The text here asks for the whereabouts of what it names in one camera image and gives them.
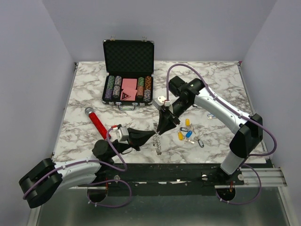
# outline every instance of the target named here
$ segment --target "marble tabletop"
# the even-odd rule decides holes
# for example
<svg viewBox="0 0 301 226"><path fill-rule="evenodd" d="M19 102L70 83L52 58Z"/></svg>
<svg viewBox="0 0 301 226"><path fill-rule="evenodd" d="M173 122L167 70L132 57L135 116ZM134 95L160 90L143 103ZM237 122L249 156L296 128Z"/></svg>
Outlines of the marble tabletop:
<svg viewBox="0 0 301 226"><path fill-rule="evenodd" d="M166 73L176 62L156 61L154 65L154 97L166 96ZM237 62L185 62L204 77L207 84L222 98L239 109L251 113L250 104L238 70ZM180 76L189 82L196 75L186 67L178 66L171 71L170 78ZM75 76L68 106L54 153L55 161L77 160L91 155L97 140L102 139L91 120L85 115L90 106L106 128L122 124L139 130L151 130L158 122L158 110L154 106L138 107L135 111L120 111L116 106L104 105L102 94L107 76L104 62L81 62ZM207 112L200 107L189 108L181 117L181 125L188 118L195 134L191 139L200 138L204 147L198 143L178 139L179 128L161 135L161 155L157 155L150 139L141 151L133 150L123 155L128 163L221 163L227 155L229 143L234 137L231 131L218 119L208 120ZM259 144L253 153L264 152ZM263 157L252 157L247 162L265 163Z"/></svg>

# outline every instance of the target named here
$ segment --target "gray wall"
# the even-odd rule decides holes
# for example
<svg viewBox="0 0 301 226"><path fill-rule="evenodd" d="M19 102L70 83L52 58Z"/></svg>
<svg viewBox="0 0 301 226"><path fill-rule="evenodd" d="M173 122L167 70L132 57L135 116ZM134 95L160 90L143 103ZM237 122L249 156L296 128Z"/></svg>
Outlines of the gray wall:
<svg viewBox="0 0 301 226"><path fill-rule="evenodd" d="M301 222L300 12L300 0L278 0L242 69L256 111L278 140L273 162L283 169ZM266 141L271 150L272 141Z"/></svg>
<svg viewBox="0 0 301 226"><path fill-rule="evenodd" d="M19 179L51 155L74 63L40 0L1 1L0 225L26 225Z"/></svg>
<svg viewBox="0 0 301 226"><path fill-rule="evenodd" d="M43 0L77 61L102 41L155 41L156 60L242 60L276 0Z"/></svg>

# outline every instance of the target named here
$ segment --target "case handle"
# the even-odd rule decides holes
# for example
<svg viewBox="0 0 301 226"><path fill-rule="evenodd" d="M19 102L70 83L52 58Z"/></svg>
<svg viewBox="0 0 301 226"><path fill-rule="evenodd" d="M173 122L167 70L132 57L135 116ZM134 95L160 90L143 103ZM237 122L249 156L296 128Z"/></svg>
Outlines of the case handle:
<svg viewBox="0 0 301 226"><path fill-rule="evenodd" d="M137 104L133 103L133 107L129 107L129 106L121 106L121 103L117 103L118 109L121 111L133 111L136 109Z"/></svg>

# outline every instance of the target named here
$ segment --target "red handle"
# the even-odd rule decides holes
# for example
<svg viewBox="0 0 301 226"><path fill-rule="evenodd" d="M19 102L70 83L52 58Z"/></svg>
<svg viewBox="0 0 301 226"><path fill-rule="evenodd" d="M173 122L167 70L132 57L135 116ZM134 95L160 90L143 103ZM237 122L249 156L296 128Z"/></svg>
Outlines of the red handle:
<svg viewBox="0 0 301 226"><path fill-rule="evenodd" d="M107 129L103 126L103 124L100 122L99 118L97 117L97 115L92 112L89 114L89 118L91 119L91 121L93 122L93 124L95 125L95 127L97 128L97 130L99 131L100 135L102 135L102 137L104 139L107 138Z"/></svg>

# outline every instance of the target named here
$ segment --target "red massager wand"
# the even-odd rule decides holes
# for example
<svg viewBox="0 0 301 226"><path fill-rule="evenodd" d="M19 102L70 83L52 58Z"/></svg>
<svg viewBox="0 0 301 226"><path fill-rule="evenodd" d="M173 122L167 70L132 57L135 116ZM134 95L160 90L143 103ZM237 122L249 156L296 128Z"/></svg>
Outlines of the red massager wand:
<svg viewBox="0 0 301 226"><path fill-rule="evenodd" d="M85 113L89 118L91 119L92 123L95 125L96 129L102 135L104 139L107 138L107 129L103 126L103 124L100 122L99 118L97 115L94 113L94 109L92 107L87 107L85 109Z"/></svg>

